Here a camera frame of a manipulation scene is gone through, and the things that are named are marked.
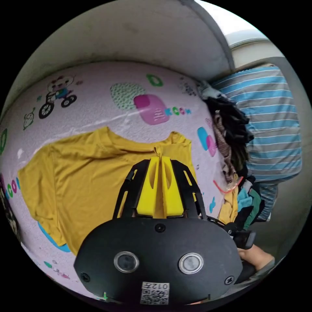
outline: green fabric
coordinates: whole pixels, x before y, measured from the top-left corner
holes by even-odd
[[[247,220],[245,221],[244,230],[247,230],[248,227],[250,226],[250,224],[253,222],[254,218],[256,217],[256,215],[259,212],[260,203],[261,203],[261,198],[260,198],[259,194],[254,189],[250,190],[249,195],[253,197],[252,206],[254,208],[251,211],[250,215],[248,216]]]

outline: pile of clothes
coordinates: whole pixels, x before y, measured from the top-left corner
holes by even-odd
[[[259,185],[254,176],[248,176],[246,166],[249,160],[246,144],[254,139],[246,129],[249,118],[236,107],[236,102],[209,84],[202,83],[198,90],[213,118],[216,144],[224,157],[225,180],[234,185],[232,191],[225,193],[218,219],[224,224],[234,222],[238,230],[246,230],[265,207]]]

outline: t-shirt sleeve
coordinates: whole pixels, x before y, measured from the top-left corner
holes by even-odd
[[[57,245],[66,244],[58,226],[53,157],[49,145],[41,148],[30,162],[18,171],[18,178],[23,199],[31,216]]]

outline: blue striped fabric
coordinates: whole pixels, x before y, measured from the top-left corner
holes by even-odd
[[[260,219],[267,219],[277,195],[278,183],[301,171],[300,125],[292,93],[281,70],[260,67],[235,73],[211,84],[249,118],[255,138],[247,144],[249,174],[261,182],[266,202]]]

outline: human hand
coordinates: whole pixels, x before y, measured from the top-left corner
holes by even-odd
[[[269,262],[274,260],[274,257],[263,251],[261,248],[253,245],[250,249],[237,248],[238,254],[242,260],[252,264],[257,271],[265,267]]]

